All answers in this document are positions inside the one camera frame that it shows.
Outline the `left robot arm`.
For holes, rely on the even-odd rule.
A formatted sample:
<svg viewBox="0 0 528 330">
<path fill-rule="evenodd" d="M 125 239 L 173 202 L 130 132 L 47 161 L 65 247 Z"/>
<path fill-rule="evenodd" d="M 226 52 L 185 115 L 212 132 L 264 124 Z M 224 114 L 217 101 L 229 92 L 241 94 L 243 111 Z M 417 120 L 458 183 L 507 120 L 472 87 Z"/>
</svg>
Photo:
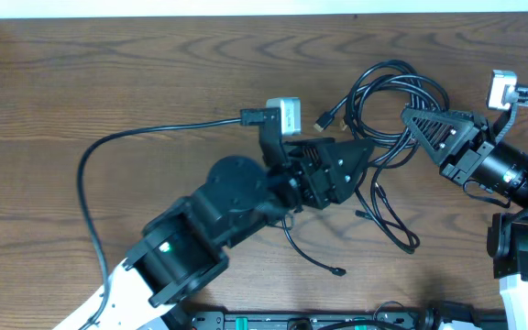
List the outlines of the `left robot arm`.
<svg viewBox="0 0 528 330">
<path fill-rule="evenodd" d="M 171 313 L 229 264 L 226 251 L 267 226 L 284 226 L 304 207 L 349 199 L 369 164 L 367 139 L 285 141 L 277 107 L 241 111 L 256 127 L 262 161 L 220 159 L 205 183 L 150 221 L 102 286 L 61 323 L 63 329 L 137 329 Z"/>
</svg>

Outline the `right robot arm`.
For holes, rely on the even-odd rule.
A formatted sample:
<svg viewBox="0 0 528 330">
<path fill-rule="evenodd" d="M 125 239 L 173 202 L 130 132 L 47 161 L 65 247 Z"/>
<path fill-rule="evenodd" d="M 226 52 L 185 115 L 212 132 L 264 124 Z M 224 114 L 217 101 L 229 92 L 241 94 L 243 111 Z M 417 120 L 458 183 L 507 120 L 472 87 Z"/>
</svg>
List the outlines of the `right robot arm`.
<svg viewBox="0 0 528 330">
<path fill-rule="evenodd" d="M 512 107 L 495 123 L 477 113 L 407 107 L 401 120 L 439 169 L 461 188 L 496 193 L 481 200 L 501 207 L 492 216 L 487 251 L 510 329 L 528 329 L 528 155 L 504 142 Z"/>
</svg>

